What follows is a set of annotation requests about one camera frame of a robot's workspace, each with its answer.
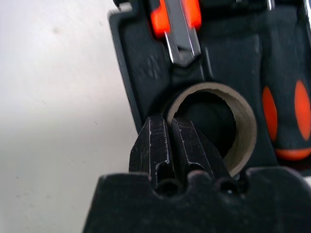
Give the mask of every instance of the orange plastic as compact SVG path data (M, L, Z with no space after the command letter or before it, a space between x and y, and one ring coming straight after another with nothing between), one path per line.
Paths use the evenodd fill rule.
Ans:
M276 140L277 134L277 112L270 89L265 86L262 92L263 112L266 118L268 132L272 141Z
M171 31L165 0L160 0L160 6L151 13L151 23L156 37L161 38L165 32Z
M311 154L311 148L296 150L276 150L276 155L285 160L298 161L307 158Z
M298 80L295 88L295 114L302 137L307 141L311 131L310 99L307 90Z
M188 26L199 30L202 25L202 16L199 0L182 0Z

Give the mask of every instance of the cardboard tube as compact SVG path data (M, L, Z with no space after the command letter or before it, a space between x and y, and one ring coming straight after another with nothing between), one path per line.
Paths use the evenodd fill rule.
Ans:
M236 135L232 148L224 157L231 176L237 175L249 160L256 143L257 124L251 106L234 89L220 83L199 83L182 92L171 105L167 123L170 126L175 113L187 96L195 92L210 92L222 98L230 107L236 123Z

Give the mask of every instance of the tool case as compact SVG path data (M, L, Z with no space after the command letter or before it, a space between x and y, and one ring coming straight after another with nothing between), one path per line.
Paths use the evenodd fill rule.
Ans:
M245 168L284 165L311 175L310 156L299 161L276 156L278 145L271 141L262 104L266 85L272 91L276 88L274 93L289 93L297 79L310 96L311 53L302 1L279 0L269 10L265 0L200 0L202 25L197 38L201 54L187 66L172 63L165 39L154 31L151 13L160 6L160 0L114 2L117 7L126 2L132 7L128 12L112 13L109 20L137 132L148 116L165 116L170 103L188 87L202 82L223 83L248 101L256 117L257 142ZM277 110L280 121L294 107L286 99L279 102L285 106ZM222 99L213 94L193 94L178 114L190 118L221 155L230 149L237 132ZM290 148L311 148L311 140L305 140L297 128L279 127L277 136Z

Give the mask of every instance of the black tool case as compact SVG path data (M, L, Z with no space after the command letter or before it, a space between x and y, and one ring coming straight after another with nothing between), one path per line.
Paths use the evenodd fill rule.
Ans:
M127 1L114 2L119 6ZM138 132L148 116L159 112L165 115L169 103L189 86L223 83L248 101L257 120L257 143L246 167L285 164L311 175L310 156L299 162L277 159L261 103L263 75L273 70L278 70L278 78L294 70L309 83L311 54L301 2L277 1L276 8L268 11L266 1L261 0L201 0L202 27L197 34L202 54L186 68L172 65L165 41L155 37L149 2L129 2L132 11L111 14L110 27ZM223 147L227 150L235 135L234 122L222 100L210 96L205 104L211 104L209 100L213 99L219 104L206 110L205 118L194 121L219 150ZM185 115L195 117L197 114L195 110L191 113L192 110Z

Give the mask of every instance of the white surface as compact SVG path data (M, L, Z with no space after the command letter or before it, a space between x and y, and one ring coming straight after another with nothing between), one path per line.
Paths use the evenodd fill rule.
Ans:
M100 175L136 131L112 0L0 1L0 233L81 232Z

